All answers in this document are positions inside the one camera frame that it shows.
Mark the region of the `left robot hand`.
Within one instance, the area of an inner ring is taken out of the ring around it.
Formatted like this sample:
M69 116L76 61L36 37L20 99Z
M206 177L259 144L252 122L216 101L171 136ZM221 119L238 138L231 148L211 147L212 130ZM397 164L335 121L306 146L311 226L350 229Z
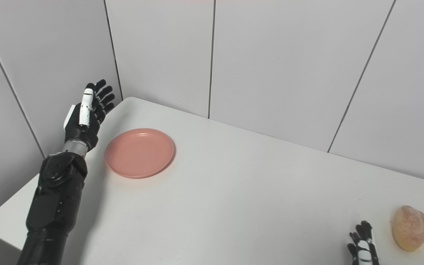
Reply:
M102 79L95 84L88 83L81 102L72 105L64 121L64 140L81 141L88 151L98 144L101 124L115 105L113 88Z

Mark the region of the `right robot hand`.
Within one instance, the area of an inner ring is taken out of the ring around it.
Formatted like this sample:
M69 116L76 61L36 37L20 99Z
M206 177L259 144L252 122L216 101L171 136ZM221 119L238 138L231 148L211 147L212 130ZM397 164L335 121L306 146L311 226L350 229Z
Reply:
M368 221L361 221L355 226L355 232L349 233L352 243L347 248L352 255L352 265L380 265L372 226Z

